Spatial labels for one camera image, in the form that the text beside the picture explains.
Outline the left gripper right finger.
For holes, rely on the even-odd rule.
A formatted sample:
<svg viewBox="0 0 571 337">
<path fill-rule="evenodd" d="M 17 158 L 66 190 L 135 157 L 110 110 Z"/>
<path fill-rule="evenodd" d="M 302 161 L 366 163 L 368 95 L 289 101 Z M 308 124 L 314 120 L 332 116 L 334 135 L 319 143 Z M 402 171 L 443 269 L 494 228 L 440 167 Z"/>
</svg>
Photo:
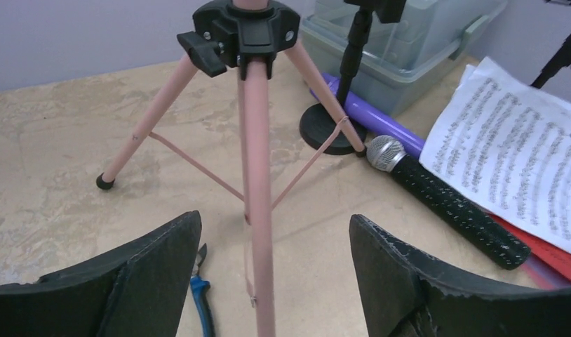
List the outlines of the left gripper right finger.
<svg viewBox="0 0 571 337">
<path fill-rule="evenodd" d="M 396 238 L 361 214 L 349 238 L 370 336 L 571 337 L 571 286 L 482 277 Z"/>
</svg>

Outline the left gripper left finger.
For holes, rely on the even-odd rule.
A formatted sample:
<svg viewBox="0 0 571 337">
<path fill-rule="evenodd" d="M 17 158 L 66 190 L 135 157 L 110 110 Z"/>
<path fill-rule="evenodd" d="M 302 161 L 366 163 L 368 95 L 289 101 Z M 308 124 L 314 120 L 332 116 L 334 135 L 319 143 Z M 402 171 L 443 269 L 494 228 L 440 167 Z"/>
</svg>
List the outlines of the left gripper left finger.
<svg viewBox="0 0 571 337">
<path fill-rule="evenodd" d="M 0 336 L 175 336 L 201 229 L 189 211 L 34 283 L 0 285 Z"/>
</svg>

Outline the silver condenser microphone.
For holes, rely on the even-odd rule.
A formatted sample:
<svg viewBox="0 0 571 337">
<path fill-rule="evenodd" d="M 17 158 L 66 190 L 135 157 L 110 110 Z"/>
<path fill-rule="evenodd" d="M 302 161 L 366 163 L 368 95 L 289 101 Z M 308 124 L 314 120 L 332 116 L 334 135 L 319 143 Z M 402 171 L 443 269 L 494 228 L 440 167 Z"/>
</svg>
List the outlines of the silver condenser microphone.
<svg viewBox="0 0 571 337">
<path fill-rule="evenodd" d="M 505 270 L 527 261 L 531 248 L 505 230 L 461 193 L 411 157 L 393 136 L 377 136 L 366 149 L 366 158 L 423 203 L 455 232 Z"/>
</svg>

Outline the red sheet music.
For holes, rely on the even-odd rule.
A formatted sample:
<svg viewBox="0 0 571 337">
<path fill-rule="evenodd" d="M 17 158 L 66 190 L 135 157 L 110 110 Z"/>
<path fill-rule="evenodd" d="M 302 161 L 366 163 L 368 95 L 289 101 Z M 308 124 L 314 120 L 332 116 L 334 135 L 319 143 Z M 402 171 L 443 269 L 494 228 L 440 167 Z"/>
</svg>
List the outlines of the red sheet music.
<svg viewBox="0 0 571 337">
<path fill-rule="evenodd" d="M 518 229 L 496 215 L 490 214 L 490 216 L 504 229 L 508 230 L 515 237 L 526 243 L 531 248 L 532 255 L 535 255 L 566 279 L 571 281 L 571 254 Z"/>
</svg>

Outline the black round-base mic stand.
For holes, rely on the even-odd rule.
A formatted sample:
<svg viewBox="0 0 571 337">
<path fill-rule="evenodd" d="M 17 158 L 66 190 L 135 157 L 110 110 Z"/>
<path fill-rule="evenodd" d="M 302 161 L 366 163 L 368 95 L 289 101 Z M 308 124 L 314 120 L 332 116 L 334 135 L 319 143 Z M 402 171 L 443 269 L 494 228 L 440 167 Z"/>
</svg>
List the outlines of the black round-base mic stand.
<svg viewBox="0 0 571 337">
<path fill-rule="evenodd" d="M 357 75 L 364 46 L 370 37 L 372 18 L 377 16 L 383 24 L 399 23 L 405 8 L 404 1 L 348 1 L 358 10 L 351 21 L 347 34 L 347 45 L 340 62 L 340 82 L 335 97 L 344 107 L 351 83 Z M 356 151 L 342 131 L 336 131 L 337 123 L 332 120 L 323 103 L 316 103 L 306 109 L 299 122 L 299 132 L 306 144 L 331 155 L 356 154 L 364 157 L 365 151 Z"/>
</svg>

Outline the white sheet music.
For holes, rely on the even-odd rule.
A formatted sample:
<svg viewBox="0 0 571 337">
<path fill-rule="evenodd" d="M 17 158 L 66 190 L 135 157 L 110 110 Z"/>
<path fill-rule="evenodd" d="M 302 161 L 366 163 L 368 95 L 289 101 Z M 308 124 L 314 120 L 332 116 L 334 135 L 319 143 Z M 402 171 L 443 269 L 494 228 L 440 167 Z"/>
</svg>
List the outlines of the white sheet music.
<svg viewBox="0 0 571 337">
<path fill-rule="evenodd" d="M 489 58 L 468 67 L 419 156 L 517 228 L 571 254 L 571 103 Z"/>
</svg>

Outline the purple microphone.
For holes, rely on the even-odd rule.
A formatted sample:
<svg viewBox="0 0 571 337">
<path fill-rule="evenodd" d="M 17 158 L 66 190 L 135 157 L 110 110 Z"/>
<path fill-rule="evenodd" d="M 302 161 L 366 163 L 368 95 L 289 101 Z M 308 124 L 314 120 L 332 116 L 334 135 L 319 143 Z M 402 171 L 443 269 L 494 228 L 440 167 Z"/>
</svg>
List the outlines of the purple microphone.
<svg viewBox="0 0 571 337">
<path fill-rule="evenodd" d="M 424 140 L 392 117 L 380 112 L 352 92 L 348 93 L 344 110 L 362 140 L 365 140 L 368 131 L 377 136 L 393 136 L 402 143 L 409 155 L 419 158 Z M 336 125 L 324 106 L 317 103 L 303 113 L 299 132 L 306 144 L 317 150 L 332 135 Z"/>
</svg>

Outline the pink music stand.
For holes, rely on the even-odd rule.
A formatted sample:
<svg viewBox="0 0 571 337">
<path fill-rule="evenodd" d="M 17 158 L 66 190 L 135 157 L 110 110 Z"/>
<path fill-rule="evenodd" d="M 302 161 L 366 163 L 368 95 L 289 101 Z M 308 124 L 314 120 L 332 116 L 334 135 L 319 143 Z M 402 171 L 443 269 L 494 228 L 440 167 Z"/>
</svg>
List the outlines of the pink music stand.
<svg viewBox="0 0 571 337">
<path fill-rule="evenodd" d="M 246 286 L 256 313 L 259 336 L 276 333 L 271 213 L 278 204 L 271 196 L 268 82 L 279 53 L 285 53 L 335 122 L 333 136 L 343 134 L 357 155 L 366 148 L 341 104 L 329 89 L 306 49 L 297 39 L 300 16 L 278 1 L 209 1 L 193 16 L 194 30 L 179 34 L 185 54 L 156 94 L 143 119 L 122 150 L 97 178 L 108 190 L 144 139 L 197 72 L 216 77 L 237 68 L 241 130 L 242 192 L 245 220 L 252 230 L 252 270 Z"/>
</svg>

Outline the black tripod mic stand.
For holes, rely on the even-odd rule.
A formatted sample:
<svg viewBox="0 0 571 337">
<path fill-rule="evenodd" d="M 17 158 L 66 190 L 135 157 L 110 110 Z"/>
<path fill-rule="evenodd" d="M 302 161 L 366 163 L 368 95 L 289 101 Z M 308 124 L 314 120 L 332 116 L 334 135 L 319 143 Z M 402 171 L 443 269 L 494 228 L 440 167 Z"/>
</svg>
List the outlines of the black tripod mic stand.
<svg viewBox="0 0 571 337">
<path fill-rule="evenodd" d="M 571 7 L 571 0 L 546 2 Z M 545 64 L 537 78 L 530 84 L 530 86 L 541 89 L 550 78 L 556 76 L 561 69 L 567 67 L 571 67 L 571 33 L 565 38 L 561 47 Z"/>
</svg>

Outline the blue sheet music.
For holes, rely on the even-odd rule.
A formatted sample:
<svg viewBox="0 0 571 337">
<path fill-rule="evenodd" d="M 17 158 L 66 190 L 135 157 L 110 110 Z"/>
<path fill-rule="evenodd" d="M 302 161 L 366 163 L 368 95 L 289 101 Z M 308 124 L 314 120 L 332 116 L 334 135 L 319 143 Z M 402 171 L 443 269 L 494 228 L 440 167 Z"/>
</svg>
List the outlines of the blue sheet music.
<svg viewBox="0 0 571 337">
<path fill-rule="evenodd" d="M 555 271 L 547 263 L 531 255 L 521 268 L 527 272 L 533 282 L 542 289 L 552 290 L 571 286 L 571 281 Z"/>
</svg>

